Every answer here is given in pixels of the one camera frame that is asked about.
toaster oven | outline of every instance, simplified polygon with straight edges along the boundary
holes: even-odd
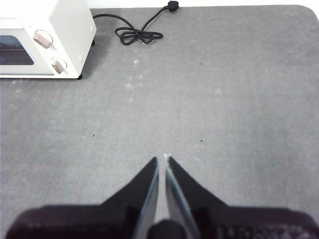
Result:
[[[96,32],[86,0],[0,4],[0,78],[79,78]]]

gray mat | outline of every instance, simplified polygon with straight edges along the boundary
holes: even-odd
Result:
[[[105,9],[136,27],[157,9]],[[319,24],[301,6],[164,12],[122,46],[97,19],[81,81],[1,81],[1,235],[23,210],[95,204],[172,154],[230,205],[319,221]]]

black cable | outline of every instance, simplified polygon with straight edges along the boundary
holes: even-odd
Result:
[[[151,17],[141,28],[141,30],[136,29],[133,27],[132,24],[129,23],[126,19],[113,15],[113,14],[98,14],[93,17],[93,19],[96,19],[98,17],[103,17],[103,16],[109,16],[109,17],[114,17],[119,20],[122,20],[125,22],[129,27],[118,27],[115,29],[115,35],[120,38],[120,41],[123,45],[130,45],[133,42],[135,42],[137,39],[141,40],[144,43],[150,43],[154,39],[161,39],[163,38],[163,34],[160,32],[156,31],[144,31],[147,25],[153,21],[162,11],[169,10],[171,12],[176,11],[178,9],[178,2],[177,1],[170,1],[167,6],[163,7],[161,10],[159,10],[153,17]]]

